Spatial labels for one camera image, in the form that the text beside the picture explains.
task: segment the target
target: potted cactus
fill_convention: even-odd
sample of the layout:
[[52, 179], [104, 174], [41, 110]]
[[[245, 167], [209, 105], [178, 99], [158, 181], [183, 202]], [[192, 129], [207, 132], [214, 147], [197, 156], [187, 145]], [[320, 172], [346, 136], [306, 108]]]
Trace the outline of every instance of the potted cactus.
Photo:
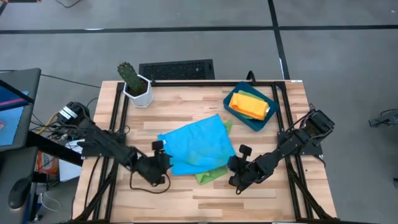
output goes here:
[[130, 98], [136, 108], [146, 108], [154, 99], [150, 81], [138, 75], [128, 62], [120, 63], [119, 75], [125, 81], [123, 93]]

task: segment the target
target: black floor stripe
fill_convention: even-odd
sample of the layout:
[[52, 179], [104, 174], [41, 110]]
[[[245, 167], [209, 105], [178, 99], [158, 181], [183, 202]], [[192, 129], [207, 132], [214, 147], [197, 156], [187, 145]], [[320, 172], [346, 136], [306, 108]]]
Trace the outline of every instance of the black floor stripe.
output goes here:
[[360, 25], [360, 26], [280, 26], [279, 30], [374, 30], [398, 29], [398, 25]]
[[4, 12], [4, 10], [6, 9], [7, 3], [3, 2], [0, 6], [0, 16], [2, 14], [2, 12]]
[[[6, 4], [3, 4], [0, 7], [0, 14], [6, 8], [5, 5]], [[150, 27], [150, 28], [143, 27], [143, 28], [42, 29], [42, 30], [29, 29], [29, 30], [0, 30], [0, 34], [112, 34], [112, 33], [139, 33], [139, 32], [262, 31], [262, 30], [274, 30], [277, 33], [279, 33], [280, 30], [382, 30], [382, 29], [398, 29], [398, 25], [281, 26], [281, 27], [274, 27], [274, 26]]]
[[271, 13], [272, 26], [274, 28], [276, 47], [279, 54], [279, 62], [282, 67], [282, 75], [285, 80], [290, 80], [289, 69], [287, 68], [286, 56], [284, 51], [284, 45], [282, 43], [282, 37], [279, 32], [279, 25], [276, 16], [275, 6], [273, 0], [268, 0], [269, 11]]
[[44, 29], [0, 30], [0, 34], [104, 34], [136, 32], [197, 32], [197, 31], [261, 31], [273, 30], [272, 26], [218, 26], [218, 27], [152, 27], [115, 29]]

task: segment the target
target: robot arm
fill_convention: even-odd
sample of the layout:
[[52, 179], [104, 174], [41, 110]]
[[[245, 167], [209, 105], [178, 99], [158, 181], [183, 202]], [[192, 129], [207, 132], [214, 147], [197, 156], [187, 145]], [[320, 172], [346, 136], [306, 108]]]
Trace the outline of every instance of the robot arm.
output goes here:
[[[300, 127], [294, 128], [299, 121]], [[265, 153], [252, 162], [246, 161], [251, 154], [251, 148], [241, 145], [239, 151], [243, 158], [232, 156], [229, 158], [228, 167], [235, 173], [229, 184], [236, 187], [236, 194], [240, 194], [253, 183], [261, 183], [274, 173], [281, 159], [286, 156], [299, 153], [305, 146], [314, 146], [327, 137], [333, 130], [332, 122], [322, 111], [312, 109], [303, 118], [299, 119], [292, 127], [284, 133], [279, 140], [277, 148]]]
[[155, 155], [146, 156], [134, 146], [126, 146], [120, 142], [121, 135], [100, 129], [90, 119], [88, 108], [77, 102], [68, 103], [57, 114], [60, 126], [57, 132], [73, 138], [84, 138], [78, 145], [84, 148], [94, 147], [96, 151], [112, 155], [115, 161], [131, 172], [137, 171], [151, 185], [164, 184], [167, 169], [170, 168], [170, 156], [163, 150], [163, 142], [152, 143]]

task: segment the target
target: wooden table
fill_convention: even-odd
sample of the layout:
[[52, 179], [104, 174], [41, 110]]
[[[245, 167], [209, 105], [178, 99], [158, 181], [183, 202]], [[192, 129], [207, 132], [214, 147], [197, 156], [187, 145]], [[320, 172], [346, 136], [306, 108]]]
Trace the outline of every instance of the wooden table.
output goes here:
[[[103, 82], [99, 93], [94, 121], [103, 129], [109, 128], [117, 82]], [[308, 101], [302, 82], [286, 81], [287, 93], [293, 119], [296, 120], [308, 111]], [[134, 145], [145, 153], [152, 154], [151, 142], [159, 133], [167, 133], [186, 124], [220, 114], [224, 120], [232, 120], [229, 138], [237, 154], [241, 144], [252, 147], [248, 160], [265, 152], [271, 152], [277, 145], [276, 133], [279, 130], [276, 115], [259, 132], [235, 118], [223, 108], [222, 100], [233, 87], [153, 87], [154, 101], [146, 109], [137, 109], [131, 103], [127, 111], [126, 124], [131, 131], [127, 134], [127, 145]], [[271, 87], [260, 86], [257, 90], [273, 99]], [[282, 93], [279, 91], [280, 106], [287, 127], [287, 118]], [[121, 117], [123, 100], [120, 100], [116, 127]], [[83, 163], [73, 206], [73, 216], [83, 211], [83, 204], [93, 164], [96, 158], [88, 158]], [[323, 164], [313, 156], [302, 156], [303, 168], [309, 191], [327, 213], [335, 217], [328, 179]], [[101, 160], [95, 169], [89, 192], [89, 201], [97, 191], [100, 178]], [[252, 184], [241, 195], [228, 185], [232, 175], [224, 175], [213, 182], [199, 185], [193, 175], [170, 175], [172, 184], [164, 194], [154, 195], [129, 188], [130, 173], [119, 166], [116, 190], [113, 201], [111, 222], [270, 222], [294, 221], [294, 211], [290, 196], [285, 162], [280, 161], [274, 174], [261, 184]], [[133, 175], [133, 186], [160, 190], [166, 185], [152, 188], [142, 177]], [[301, 214], [305, 217], [302, 194], [297, 189]], [[100, 218], [104, 217], [106, 192], [101, 203]]]

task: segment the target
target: plant pot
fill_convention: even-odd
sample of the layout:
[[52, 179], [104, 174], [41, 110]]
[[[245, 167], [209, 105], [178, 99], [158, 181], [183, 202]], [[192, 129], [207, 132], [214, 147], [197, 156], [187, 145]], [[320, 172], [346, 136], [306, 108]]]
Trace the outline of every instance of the plant pot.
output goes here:
[[136, 108], [147, 108], [154, 99], [154, 96], [152, 95], [152, 87], [148, 79], [141, 75], [138, 75], [138, 77], [148, 83], [147, 91], [139, 96], [132, 96], [128, 93], [127, 84], [124, 83], [123, 93], [130, 98], [130, 101]]

